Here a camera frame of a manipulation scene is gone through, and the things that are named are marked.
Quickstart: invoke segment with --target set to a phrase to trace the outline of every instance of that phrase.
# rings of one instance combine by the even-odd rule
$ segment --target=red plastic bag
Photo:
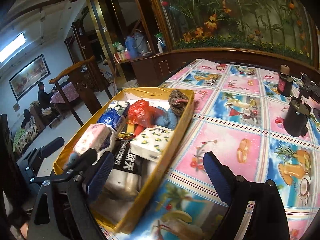
[[[139,124],[146,128],[153,127],[153,120],[163,115],[164,112],[154,106],[149,106],[146,100],[138,100],[133,103],[128,111],[128,118],[130,123]]]

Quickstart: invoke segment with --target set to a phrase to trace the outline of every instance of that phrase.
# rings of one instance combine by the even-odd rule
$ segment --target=green cloth
[[[16,132],[16,134],[15,134],[15,136],[14,136],[14,139],[13,139],[13,146],[12,146],[13,152],[14,152],[14,150],[15,150],[15,148],[16,148],[16,145],[17,145],[19,139],[21,138],[22,135],[24,135],[25,131],[26,131],[26,130],[23,129],[23,128],[19,128],[19,129],[17,130],[17,132]]]

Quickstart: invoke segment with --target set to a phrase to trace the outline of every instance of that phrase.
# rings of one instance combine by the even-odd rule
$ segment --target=white bucket
[[[138,81],[136,79],[130,80],[123,84],[122,89],[125,88],[137,88],[139,86]]]

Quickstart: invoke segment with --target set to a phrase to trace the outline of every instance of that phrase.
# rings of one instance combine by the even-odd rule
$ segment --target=brown cap
[[[281,65],[280,72],[289,76],[290,68],[286,65]]]

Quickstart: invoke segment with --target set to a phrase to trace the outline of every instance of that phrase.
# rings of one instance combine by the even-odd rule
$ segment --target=pink label
[[[279,79],[279,83],[278,83],[278,89],[283,92],[284,90],[284,85],[285,85],[285,81]]]

